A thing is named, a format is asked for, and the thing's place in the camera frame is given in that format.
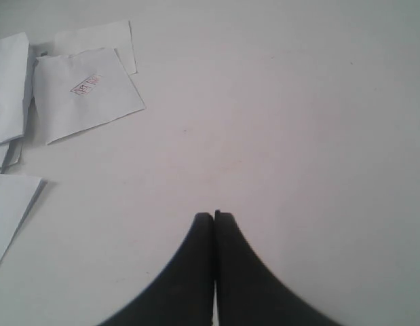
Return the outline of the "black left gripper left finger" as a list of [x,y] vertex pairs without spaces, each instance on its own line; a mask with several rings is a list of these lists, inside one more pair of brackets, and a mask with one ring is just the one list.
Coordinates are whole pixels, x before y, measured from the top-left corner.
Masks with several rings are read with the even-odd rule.
[[214,220],[198,213],[181,246],[155,280],[103,325],[211,325]]

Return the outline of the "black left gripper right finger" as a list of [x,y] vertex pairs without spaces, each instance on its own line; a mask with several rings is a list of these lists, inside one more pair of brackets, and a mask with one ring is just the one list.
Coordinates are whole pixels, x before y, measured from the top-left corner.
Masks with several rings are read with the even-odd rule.
[[216,211],[216,296],[220,325],[337,325],[281,283],[244,238],[231,213]]

